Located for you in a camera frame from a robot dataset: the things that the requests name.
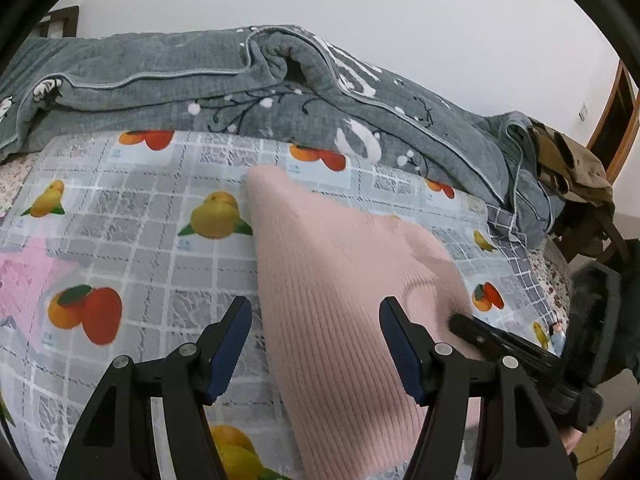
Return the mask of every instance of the ribbed knit fabric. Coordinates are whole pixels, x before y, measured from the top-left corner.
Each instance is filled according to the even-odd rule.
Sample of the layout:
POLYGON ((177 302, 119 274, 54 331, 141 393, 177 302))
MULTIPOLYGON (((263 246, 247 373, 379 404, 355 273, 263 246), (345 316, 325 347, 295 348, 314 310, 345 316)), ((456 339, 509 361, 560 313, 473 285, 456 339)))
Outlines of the ribbed knit fabric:
POLYGON ((424 410, 402 389, 378 308, 395 296, 436 342, 477 358, 447 329, 469 313, 456 266, 423 227, 313 194, 281 168, 253 168, 246 184, 270 369, 306 477, 356 480, 408 459, 424 410))

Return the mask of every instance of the wall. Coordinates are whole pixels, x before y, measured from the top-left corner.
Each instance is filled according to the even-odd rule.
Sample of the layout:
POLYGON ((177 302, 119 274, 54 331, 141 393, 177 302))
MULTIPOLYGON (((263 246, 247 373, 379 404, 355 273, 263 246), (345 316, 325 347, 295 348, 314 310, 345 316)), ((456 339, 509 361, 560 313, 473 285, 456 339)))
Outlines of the wall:
POLYGON ((56 8, 74 4, 85 37, 297 23, 468 110, 518 109, 581 142, 618 63, 572 0, 62 0, 56 8))

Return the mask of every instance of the gray blanket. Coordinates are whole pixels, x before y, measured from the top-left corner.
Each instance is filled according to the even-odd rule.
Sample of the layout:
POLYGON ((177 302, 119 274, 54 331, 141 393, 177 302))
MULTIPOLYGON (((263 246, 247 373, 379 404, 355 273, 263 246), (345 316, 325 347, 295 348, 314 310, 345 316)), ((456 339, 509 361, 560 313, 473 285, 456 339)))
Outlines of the gray blanket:
POLYGON ((529 126, 471 114, 295 26, 29 38, 0 77, 0 160, 100 130, 271 137, 463 189, 534 248, 563 203, 535 177, 529 126))

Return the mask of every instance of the brown cloth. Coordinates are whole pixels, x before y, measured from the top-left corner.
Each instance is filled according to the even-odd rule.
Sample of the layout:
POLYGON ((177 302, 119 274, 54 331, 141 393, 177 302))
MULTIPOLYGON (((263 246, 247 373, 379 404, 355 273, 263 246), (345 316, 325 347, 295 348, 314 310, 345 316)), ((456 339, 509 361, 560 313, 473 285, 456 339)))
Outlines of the brown cloth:
POLYGON ((540 182, 571 202, 596 207, 613 204, 613 188, 597 156, 544 124, 534 122, 529 132, 536 147, 540 182))

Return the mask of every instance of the blue gripper pad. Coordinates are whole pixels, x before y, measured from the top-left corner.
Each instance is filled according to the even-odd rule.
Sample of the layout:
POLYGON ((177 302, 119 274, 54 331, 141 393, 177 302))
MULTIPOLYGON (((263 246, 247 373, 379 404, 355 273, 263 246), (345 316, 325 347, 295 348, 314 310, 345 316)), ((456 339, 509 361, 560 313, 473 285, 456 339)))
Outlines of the blue gripper pad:
POLYGON ((420 359, 418 359, 418 355, 411 343, 409 343, 400 320, 394 313, 391 301, 395 302, 397 308, 400 308, 401 315, 404 316, 406 322, 410 323, 396 299, 385 298, 380 303, 380 328, 385 337, 386 346, 389 348, 391 357, 396 365, 396 370, 400 375, 402 387, 407 395, 413 397, 415 402, 420 404, 425 396, 422 381, 420 380, 420 359))
MULTIPOLYGON (((222 340, 210 361, 211 376, 206 391, 209 402, 215 402, 218 396, 226 392, 244 342, 249 335, 249 330, 251 330, 253 317, 251 302, 247 298, 243 299, 244 301, 226 328, 226 332, 222 335, 222 340)), ((225 323, 226 316, 232 316, 233 308, 234 304, 232 303, 220 324, 225 323)))

